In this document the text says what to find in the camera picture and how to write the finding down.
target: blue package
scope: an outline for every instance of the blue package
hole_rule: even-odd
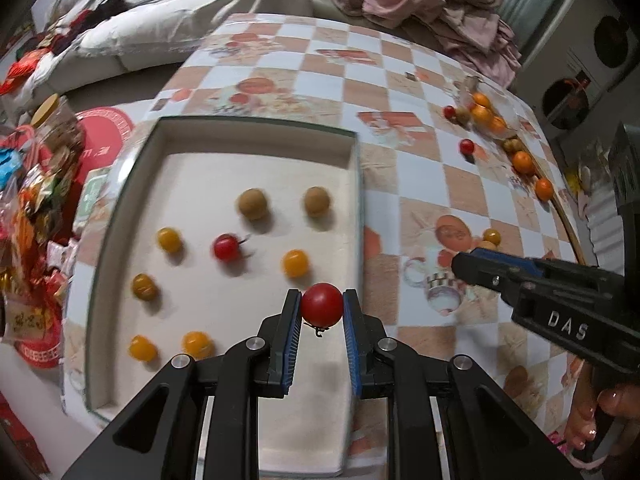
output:
[[[9,182],[12,174],[22,167],[22,155],[11,148],[0,148],[0,191]]]

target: metal screw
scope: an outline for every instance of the metal screw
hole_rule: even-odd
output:
[[[250,337],[249,339],[246,340],[245,345],[249,350],[259,350],[264,346],[264,339],[257,336]]]
[[[473,364],[474,362],[468,355],[456,355],[453,358],[453,365],[458,370],[469,370],[469,368],[471,368]]]
[[[184,368],[190,361],[191,358],[187,354],[174,355],[171,359],[171,366],[174,368]]]
[[[391,352],[398,347],[398,341],[396,341],[392,337],[383,337],[380,341],[378,341],[378,346],[385,352]]]

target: finger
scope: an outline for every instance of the finger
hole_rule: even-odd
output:
[[[575,385],[571,411],[564,430],[567,442],[577,449],[584,448],[584,443],[595,438],[595,421],[593,415],[596,399],[591,387],[591,367],[584,365]]]
[[[598,404],[609,415],[640,420],[640,386],[626,384],[604,390],[598,396]]]
[[[573,411],[569,415],[564,429],[564,438],[574,447],[577,442],[586,442],[596,437],[596,423],[593,419],[586,420],[580,413]]]
[[[590,364],[585,363],[580,371],[580,376],[575,385],[574,398],[571,403],[571,411],[577,410],[584,420],[591,420],[596,412],[597,400],[591,386]]]

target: clothes pile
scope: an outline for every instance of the clothes pile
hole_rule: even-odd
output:
[[[417,20],[431,30],[449,57],[504,87],[520,67],[513,31],[495,12],[502,0],[332,1],[348,16],[364,16],[387,28],[407,27]]]

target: white tray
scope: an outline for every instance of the white tray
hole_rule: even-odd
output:
[[[209,333],[222,354],[279,313],[289,288],[317,282],[359,288],[362,216],[351,132],[257,118],[163,118],[129,158],[115,166],[124,186],[98,261],[88,321],[86,398],[100,416],[111,420],[158,369],[129,357],[136,334],[158,347],[159,365],[181,352],[191,330]],[[301,207],[311,186],[327,188],[333,199],[321,221]],[[257,227],[235,208],[236,197],[251,187],[265,191],[272,212]],[[164,226],[178,229],[185,242],[178,264],[156,245]],[[252,234],[242,246],[251,253],[242,269],[225,269],[210,255],[212,241],[226,232]],[[283,275],[280,260],[291,249],[307,252],[311,276]],[[159,308],[132,295],[130,282],[140,272],[158,283]],[[342,322],[323,338],[303,326],[289,395],[260,399],[258,412],[261,471],[340,472],[351,423]]]

